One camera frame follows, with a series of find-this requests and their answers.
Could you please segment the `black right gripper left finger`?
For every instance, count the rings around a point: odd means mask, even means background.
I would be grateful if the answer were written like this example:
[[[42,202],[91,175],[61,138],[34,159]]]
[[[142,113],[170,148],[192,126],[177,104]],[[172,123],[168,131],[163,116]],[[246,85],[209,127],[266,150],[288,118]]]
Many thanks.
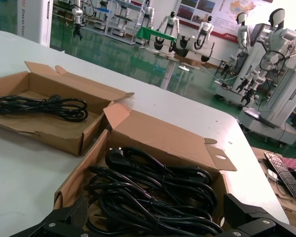
[[[39,224],[12,237],[87,237],[89,232],[84,230],[87,218],[87,198],[82,196],[73,205],[53,210]]]

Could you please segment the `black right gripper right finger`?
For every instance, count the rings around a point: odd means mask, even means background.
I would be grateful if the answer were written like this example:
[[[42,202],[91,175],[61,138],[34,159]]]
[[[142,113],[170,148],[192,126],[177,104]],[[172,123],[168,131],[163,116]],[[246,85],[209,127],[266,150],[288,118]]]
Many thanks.
[[[296,227],[261,207],[244,204],[232,194],[224,195],[223,204],[225,221],[231,226],[224,237],[296,237]]]

